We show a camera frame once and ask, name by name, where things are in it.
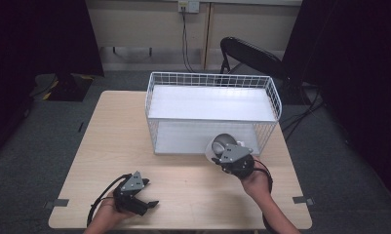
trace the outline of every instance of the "wooden table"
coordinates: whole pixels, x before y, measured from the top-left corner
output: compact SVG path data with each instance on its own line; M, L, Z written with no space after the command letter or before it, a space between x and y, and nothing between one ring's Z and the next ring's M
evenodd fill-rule
M264 229L261 211L234 175L203 155L154 155L144 114L145 92L102 93L67 175L49 225L82 229L91 204L117 177L140 171L150 183L137 194L143 202L159 200L144 216L125 220L117 229ZM279 126L261 160L274 178L272 195L299 229L312 225L293 163Z

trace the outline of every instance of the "two-tier wire shelf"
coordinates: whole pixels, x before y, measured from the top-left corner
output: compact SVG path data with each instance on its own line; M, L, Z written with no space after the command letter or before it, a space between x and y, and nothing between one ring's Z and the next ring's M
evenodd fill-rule
M204 154L230 134L259 155L281 111L269 76L153 72L145 101L155 154Z

